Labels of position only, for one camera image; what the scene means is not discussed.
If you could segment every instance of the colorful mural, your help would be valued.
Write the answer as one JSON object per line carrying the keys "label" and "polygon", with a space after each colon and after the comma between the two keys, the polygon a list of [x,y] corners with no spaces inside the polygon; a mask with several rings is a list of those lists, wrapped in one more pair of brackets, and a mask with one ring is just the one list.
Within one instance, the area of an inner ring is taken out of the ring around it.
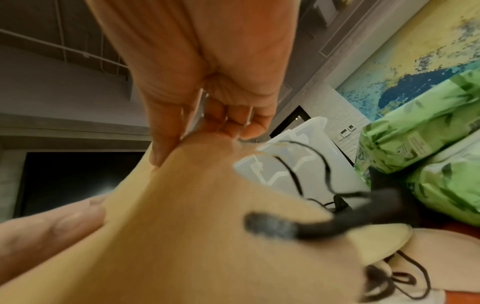
{"label": "colorful mural", "polygon": [[479,0],[430,0],[337,91],[370,120],[480,68]]}

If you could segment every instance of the translucent plastic bin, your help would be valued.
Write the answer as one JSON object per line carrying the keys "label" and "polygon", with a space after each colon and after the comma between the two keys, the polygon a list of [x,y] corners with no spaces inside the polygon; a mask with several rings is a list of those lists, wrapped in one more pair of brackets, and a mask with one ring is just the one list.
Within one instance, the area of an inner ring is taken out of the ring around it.
{"label": "translucent plastic bin", "polygon": [[[331,167],[331,181],[335,191],[369,191],[338,147],[325,134],[326,124],[327,119],[324,117],[309,119],[295,129],[272,138],[259,149],[270,155],[280,156],[297,174],[305,198],[314,198],[323,204],[332,202],[334,195],[325,185],[325,166],[322,160],[308,148],[279,142],[298,141],[319,151]],[[257,155],[245,158],[235,164],[235,170],[252,181],[293,196],[299,195],[287,169],[273,157]],[[351,198],[345,201],[355,208],[365,202],[365,199]]]}

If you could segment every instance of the green bag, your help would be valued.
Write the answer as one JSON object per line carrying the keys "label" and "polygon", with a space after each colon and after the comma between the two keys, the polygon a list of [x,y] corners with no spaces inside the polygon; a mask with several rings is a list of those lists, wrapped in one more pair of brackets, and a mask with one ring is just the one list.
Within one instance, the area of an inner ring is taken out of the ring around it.
{"label": "green bag", "polygon": [[442,151],[407,178],[407,186],[425,206],[474,226],[480,226],[478,135],[480,131],[475,142],[452,156],[442,157]]}
{"label": "green bag", "polygon": [[438,84],[364,127],[355,169],[370,184],[368,168],[400,171],[480,128],[480,69]]}

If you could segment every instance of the black screen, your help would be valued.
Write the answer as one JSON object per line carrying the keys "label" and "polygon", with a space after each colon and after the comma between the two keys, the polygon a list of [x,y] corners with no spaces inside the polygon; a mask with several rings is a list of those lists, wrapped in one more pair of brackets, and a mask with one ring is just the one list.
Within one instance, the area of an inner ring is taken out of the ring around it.
{"label": "black screen", "polygon": [[110,192],[135,168],[143,154],[28,153],[14,216],[36,214]]}

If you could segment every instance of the hand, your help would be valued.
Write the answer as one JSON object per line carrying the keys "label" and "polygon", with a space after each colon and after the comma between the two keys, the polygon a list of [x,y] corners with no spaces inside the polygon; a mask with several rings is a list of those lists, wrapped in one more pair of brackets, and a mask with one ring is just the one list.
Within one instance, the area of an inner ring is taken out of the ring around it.
{"label": "hand", "polygon": [[208,98],[198,130],[249,139],[268,129],[300,0],[87,3],[128,64],[145,103],[153,165],[160,166],[185,134],[201,88]]}
{"label": "hand", "polygon": [[105,198],[96,196],[0,224],[0,285],[99,229],[106,215],[100,206]]}

